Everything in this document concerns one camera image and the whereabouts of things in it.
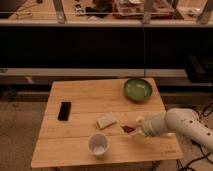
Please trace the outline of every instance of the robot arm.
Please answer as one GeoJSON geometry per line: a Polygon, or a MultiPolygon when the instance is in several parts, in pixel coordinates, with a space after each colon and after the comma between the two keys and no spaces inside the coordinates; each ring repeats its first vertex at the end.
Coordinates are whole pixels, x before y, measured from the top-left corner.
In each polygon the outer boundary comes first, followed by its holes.
{"type": "Polygon", "coordinates": [[[146,136],[180,133],[213,152],[213,130],[201,124],[198,114],[192,109],[173,108],[164,114],[137,123],[146,136]]]}

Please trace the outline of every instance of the remote control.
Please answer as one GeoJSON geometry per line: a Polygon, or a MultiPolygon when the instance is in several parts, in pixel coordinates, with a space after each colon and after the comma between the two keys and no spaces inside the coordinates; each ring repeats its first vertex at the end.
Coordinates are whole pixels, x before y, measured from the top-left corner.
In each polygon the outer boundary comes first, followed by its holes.
{"type": "Polygon", "coordinates": [[[59,115],[58,115],[58,120],[59,121],[67,121],[69,114],[70,114],[70,108],[71,108],[71,102],[62,102],[59,115]]]}

